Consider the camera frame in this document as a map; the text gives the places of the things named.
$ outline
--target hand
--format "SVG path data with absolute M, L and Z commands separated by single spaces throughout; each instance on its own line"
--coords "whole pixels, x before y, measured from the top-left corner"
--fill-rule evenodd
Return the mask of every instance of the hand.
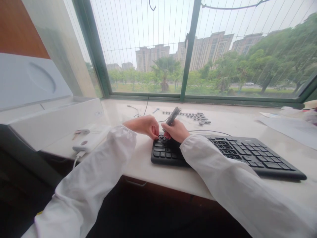
M 136 133 L 148 135 L 153 140 L 159 138 L 159 124 L 151 115 L 126 121 L 123 125 Z
M 190 136 L 184 124 L 177 119 L 173 121 L 171 126 L 166 123 L 162 123 L 161 126 L 165 130 L 164 136 L 168 139 L 173 138 L 174 140 L 183 143 L 183 141 Z

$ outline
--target white cardboard box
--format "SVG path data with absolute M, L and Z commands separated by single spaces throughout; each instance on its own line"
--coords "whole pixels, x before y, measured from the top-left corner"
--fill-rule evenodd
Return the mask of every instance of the white cardboard box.
M 0 54 L 1 62 L 0 124 L 33 150 L 103 116 L 100 99 L 74 97 L 52 60 Z

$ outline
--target white power bank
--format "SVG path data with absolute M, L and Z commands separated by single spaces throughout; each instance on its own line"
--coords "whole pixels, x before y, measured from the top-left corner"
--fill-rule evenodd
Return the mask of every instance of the white power bank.
M 94 148 L 107 136 L 111 126 L 100 125 L 90 130 L 90 133 L 85 135 L 80 140 L 76 141 L 73 150 L 76 152 L 85 151 L 90 153 Z

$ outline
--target white sleeve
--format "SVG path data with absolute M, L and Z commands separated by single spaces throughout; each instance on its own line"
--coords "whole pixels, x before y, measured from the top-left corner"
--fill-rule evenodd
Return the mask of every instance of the white sleeve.
M 199 135 L 180 148 L 215 200 L 252 237 L 316 237 L 316 214 L 271 189 L 248 165 L 226 158 Z
M 113 128 L 107 140 L 58 184 L 52 200 L 22 237 L 86 237 L 135 144 L 135 132 L 123 125 Z

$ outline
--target keyboard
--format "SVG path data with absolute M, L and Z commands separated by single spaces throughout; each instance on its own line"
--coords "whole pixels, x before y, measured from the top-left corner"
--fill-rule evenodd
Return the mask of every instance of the keyboard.
M 307 177 L 265 144 L 255 138 L 202 135 L 227 158 L 250 166 L 259 176 L 275 179 L 306 180 Z M 179 146 L 173 139 L 166 139 L 160 132 L 153 141 L 151 161 L 153 164 L 189 167 Z

